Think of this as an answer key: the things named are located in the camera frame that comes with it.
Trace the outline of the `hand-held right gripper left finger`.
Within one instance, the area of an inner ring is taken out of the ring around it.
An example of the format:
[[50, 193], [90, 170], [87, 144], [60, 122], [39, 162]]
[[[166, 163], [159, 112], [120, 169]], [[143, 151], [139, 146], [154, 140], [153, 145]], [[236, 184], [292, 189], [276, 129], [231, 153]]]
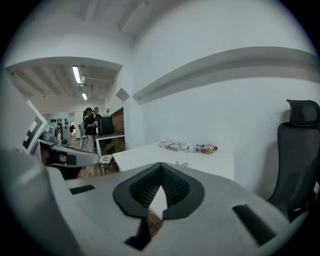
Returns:
[[162, 256], [156, 239], [148, 240], [142, 249], [126, 243], [139, 228], [148, 233], [148, 223], [125, 215], [113, 197], [118, 184], [149, 167], [151, 164], [145, 164], [106, 176], [65, 181], [69, 193], [65, 218], [83, 256]]

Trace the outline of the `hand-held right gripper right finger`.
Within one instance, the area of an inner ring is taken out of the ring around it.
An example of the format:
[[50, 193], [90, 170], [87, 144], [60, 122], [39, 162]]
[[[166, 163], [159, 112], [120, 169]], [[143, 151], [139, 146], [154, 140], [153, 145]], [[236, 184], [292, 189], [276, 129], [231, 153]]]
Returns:
[[151, 256], [293, 256], [284, 246], [307, 213], [293, 222], [236, 182], [173, 164], [161, 164], [167, 201]]

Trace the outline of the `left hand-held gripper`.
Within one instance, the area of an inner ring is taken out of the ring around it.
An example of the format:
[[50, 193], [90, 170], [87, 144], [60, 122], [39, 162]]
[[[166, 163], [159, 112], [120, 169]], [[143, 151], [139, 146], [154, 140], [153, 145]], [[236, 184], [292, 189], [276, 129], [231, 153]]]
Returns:
[[4, 71], [0, 72], [0, 149], [17, 150], [36, 156], [45, 165], [66, 168], [92, 166], [100, 160], [94, 152], [58, 144], [58, 130], [22, 96]]

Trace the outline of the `floral seat cushion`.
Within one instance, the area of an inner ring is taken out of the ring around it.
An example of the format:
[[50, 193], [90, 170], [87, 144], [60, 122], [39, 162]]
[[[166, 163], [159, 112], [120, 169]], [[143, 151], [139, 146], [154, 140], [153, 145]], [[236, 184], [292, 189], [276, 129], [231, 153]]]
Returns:
[[106, 154], [99, 157], [99, 164], [100, 165], [109, 165], [113, 161], [113, 155], [112, 154]]

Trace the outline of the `dark wicker chair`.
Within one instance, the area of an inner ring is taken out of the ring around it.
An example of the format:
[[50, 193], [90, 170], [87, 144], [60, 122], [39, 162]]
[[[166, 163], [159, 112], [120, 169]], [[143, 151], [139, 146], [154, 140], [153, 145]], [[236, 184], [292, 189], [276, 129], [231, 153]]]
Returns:
[[[103, 148], [101, 155], [102, 156], [103, 155], [112, 155], [113, 156], [113, 154], [120, 153], [124, 149], [125, 149], [124, 142], [122, 140], [116, 140], [116, 141], [113, 141], [113, 142], [107, 144]], [[112, 162], [109, 165], [98, 164], [101, 175], [107, 175], [110, 167], [114, 166], [115, 164], [116, 164], [116, 161], [115, 161], [114, 157], [113, 157]]]

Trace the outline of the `white desk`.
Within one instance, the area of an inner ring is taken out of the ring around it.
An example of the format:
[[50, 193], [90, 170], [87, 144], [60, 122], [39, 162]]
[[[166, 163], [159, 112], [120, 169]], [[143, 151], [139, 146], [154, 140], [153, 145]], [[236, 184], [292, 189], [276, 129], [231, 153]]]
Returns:
[[96, 148], [97, 148], [97, 153], [101, 157], [102, 156], [102, 149], [100, 147], [100, 141], [104, 140], [114, 140], [117, 138], [122, 138], [125, 136], [124, 132], [113, 132], [113, 133], [108, 133], [108, 134], [102, 134], [102, 135], [96, 135], [95, 137], [95, 142], [96, 142]]

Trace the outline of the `black monitor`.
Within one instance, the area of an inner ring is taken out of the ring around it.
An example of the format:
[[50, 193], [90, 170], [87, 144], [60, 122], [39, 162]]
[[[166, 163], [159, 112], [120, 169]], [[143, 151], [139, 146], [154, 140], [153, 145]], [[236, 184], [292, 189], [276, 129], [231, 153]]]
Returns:
[[113, 118], [103, 116], [97, 117], [97, 129], [100, 136], [113, 133]]

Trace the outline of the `clear plastic bottle red cap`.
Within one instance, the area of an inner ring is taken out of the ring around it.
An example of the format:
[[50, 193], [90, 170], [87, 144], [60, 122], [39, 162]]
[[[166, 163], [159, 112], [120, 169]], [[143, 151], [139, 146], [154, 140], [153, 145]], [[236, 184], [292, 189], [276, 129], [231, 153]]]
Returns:
[[191, 153], [201, 153], [210, 155], [218, 150], [218, 147], [213, 144], [194, 144], [187, 147], [187, 151]]

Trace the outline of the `white table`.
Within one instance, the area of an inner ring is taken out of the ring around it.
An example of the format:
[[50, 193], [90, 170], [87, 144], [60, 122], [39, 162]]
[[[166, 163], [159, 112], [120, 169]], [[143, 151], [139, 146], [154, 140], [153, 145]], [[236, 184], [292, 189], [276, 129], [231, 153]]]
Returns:
[[[217, 151], [212, 154], [191, 153], [183, 151], [171, 151], [158, 146], [157, 143], [148, 144], [134, 149], [122, 151], [113, 154], [116, 164], [121, 172], [140, 168], [154, 163], [167, 163], [175, 165], [179, 163], [188, 163], [188, 167], [181, 167], [183, 170], [191, 169], [198, 172], [208, 173], [210, 175], [221, 176], [226, 179], [235, 180], [234, 156], [232, 153]], [[160, 187], [147, 209], [150, 208], [157, 217], [163, 218], [163, 211], [167, 207], [167, 201], [164, 190]], [[214, 219], [223, 216], [222, 206], [214, 206], [213, 203], [202, 204], [198, 215], [207, 219]]]

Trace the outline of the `book with flag cover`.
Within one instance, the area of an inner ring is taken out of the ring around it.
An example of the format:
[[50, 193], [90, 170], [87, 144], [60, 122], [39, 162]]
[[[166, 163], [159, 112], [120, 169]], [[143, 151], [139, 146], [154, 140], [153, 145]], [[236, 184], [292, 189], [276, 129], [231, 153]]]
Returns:
[[166, 150], [178, 152], [178, 151], [181, 151], [183, 147], [186, 147], [187, 144], [181, 141], [166, 139], [166, 140], [160, 141], [158, 143], [158, 146]]

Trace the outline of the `black office chair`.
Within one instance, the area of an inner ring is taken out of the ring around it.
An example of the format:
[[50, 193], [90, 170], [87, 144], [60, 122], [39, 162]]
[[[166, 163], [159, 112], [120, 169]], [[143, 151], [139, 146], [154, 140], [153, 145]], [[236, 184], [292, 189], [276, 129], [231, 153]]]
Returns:
[[290, 116], [277, 129], [278, 174], [268, 202], [292, 222], [309, 209], [320, 177], [320, 105], [287, 102]]

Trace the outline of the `grey wall panel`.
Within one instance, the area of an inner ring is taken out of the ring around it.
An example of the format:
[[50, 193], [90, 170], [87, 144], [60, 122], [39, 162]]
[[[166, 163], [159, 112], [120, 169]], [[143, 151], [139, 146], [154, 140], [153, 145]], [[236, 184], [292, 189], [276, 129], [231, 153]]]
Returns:
[[122, 87], [118, 90], [116, 96], [123, 102], [125, 102], [130, 97], [130, 95]]

